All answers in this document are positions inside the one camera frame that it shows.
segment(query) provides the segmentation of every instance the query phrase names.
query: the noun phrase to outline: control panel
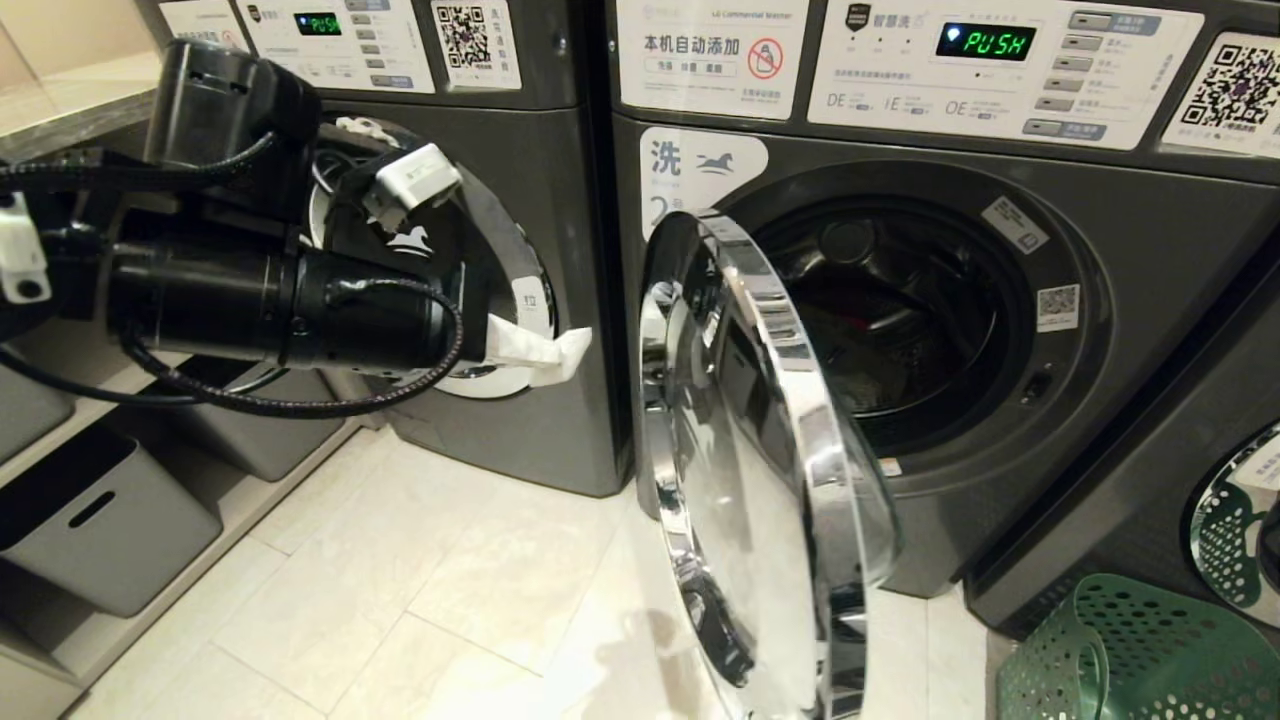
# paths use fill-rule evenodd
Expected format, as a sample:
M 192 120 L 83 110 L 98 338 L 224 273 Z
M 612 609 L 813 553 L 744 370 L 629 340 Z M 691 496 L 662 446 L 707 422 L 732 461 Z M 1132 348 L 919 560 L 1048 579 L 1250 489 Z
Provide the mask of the control panel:
M 316 87 L 435 92 L 410 0 L 237 0 L 257 54 Z
M 1132 150 L 1203 22 L 1065 0 L 831 3 L 808 117 Z

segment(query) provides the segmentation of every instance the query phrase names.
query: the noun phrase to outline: washing machine door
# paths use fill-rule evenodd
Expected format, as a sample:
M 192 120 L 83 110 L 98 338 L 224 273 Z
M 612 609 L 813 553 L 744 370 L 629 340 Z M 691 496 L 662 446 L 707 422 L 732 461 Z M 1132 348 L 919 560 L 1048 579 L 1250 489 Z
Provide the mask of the washing machine door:
M 726 710 L 855 715 L 865 592 L 900 543 L 878 462 L 837 411 L 782 282 L 733 220 L 667 215 L 643 292 L 637 439 Z

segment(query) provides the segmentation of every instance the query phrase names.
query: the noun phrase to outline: plastic basket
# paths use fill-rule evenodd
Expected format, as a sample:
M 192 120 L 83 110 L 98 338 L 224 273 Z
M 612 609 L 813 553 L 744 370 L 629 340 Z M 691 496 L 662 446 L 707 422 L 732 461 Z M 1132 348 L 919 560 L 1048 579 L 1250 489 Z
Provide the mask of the plastic basket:
M 1277 720 L 1280 656 L 1229 610 L 1089 575 L 997 688 L 1000 720 Z

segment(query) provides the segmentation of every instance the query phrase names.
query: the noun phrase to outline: black cable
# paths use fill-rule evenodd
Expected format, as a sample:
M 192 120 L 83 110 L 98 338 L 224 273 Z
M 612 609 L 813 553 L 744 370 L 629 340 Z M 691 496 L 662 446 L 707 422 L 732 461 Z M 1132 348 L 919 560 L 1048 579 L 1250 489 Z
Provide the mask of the black cable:
M 223 388 L 209 386 L 201 380 L 182 374 L 175 368 L 165 365 L 159 357 L 142 346 L 133 329 L 125 331 L 120 337 L 124 352 L 133 359 L 143 370 L 155 375 L 160 382 L 189 392 L 191 395 L 227 410 L 247 413 L 251 415 L 264 415 L 268 418 L 291 418 L 296 420 L 324 420 L 329 418 L 349 418 L 383 410 L 397 402 L 402 402 L 421 395 L 434 387 L 453 370 L 462 356 L 462 311 L 448 297 L 431 286 L 407 278 L 378 278 L 367 281 L 342 282 L 330 290 L 328 301 L 330 304 L 344 302 L 348 297 L 355 297 L 361 292 L 376 288 L 401 288 L 420 292 L 438 305 L 444 307 L 453 319 L 449 348 L 444 357 L 434 368 L 429 369 L 421 378 L 412 383 L 396 388 L 383 395 L 375 395 L 361 400 L 330 400 L 298 402 L 291 400 L 270 400 L 255 396 L 239 396 L 227 392 Z
M 178 192 L 225 184 L 244 174 L 279 136 L 268 131 L 243 152 L 196 168 L 138 168 L 28 163 L 0 168 L 0 192 L 59 192 L 109 187 L 134 192 Z
M 69 392 L 72 395 L 81 395 L 92 400 L 101 400 L 105 402 L 114 402 L 116 405 L 128 405 L 133 407 L 152 407 L 152 409 L 174 409 L 174 407 L 187 407 L 191 405 L 202 405 L 205 401 L 189 395 L 183 396 L 163 396 L 163 395 L 129 395 L 124 392 L 111 392 L 109 389 L 96 388 L 93 386 L 81 384 L 67 378 L 60 378 L 58 375 L 46 373 L 35 365 L 28 365 L 27 361 L 22 360 L 17 355 L 13 355 L 3 346 L 0 346 L 0 365 L 9 368 L 14 373 L 23 375 L 28 379 L 36 380 L 37 383 L 49 386 L 54 389 L 60 389 L 63 392 Z M 283 378 L 289 373 L 288 368 L 274 368 L 253 378 L 252 380 L 229 388 L 228 392 L 232 393 L 244 393 L 252 392 L 255 389 L 264 388 L 275 380 Z

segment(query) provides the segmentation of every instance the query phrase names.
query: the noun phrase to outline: logo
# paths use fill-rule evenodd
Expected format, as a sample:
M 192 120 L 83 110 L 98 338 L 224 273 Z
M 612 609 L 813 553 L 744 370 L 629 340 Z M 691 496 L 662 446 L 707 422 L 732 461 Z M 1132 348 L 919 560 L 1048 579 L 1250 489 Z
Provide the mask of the logo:
M 746 69 L 760 79 L 769 79 L 782 70 L 782 45 L 772 37 L 756 40 L 746 53 Z
M 701 163 L 698 164 L 698 169 L 704 173 L 710 173 L 713 176 L 727 176 L 733 172 L 728 164 L 733 161 L 732 152 L 724 152 L 719 158 L 712 158 L 709 155 L 698 156 Z
M 858 32 L 867 27 L 867 23 L 872 19 L 872 6 L 870 3 L 854 3 L 849 6 L 849 13 L 845 15 L 845 27 L 850 32 Z
M 397 234 L 387 243 L 387 247 L 390 247 L 394 252 L 413 255 L 424 260 L 430 260 L 435 256 L 435 251 L 426 245 L 426 231 L 422 225 L 413 228 L 408 234 Z

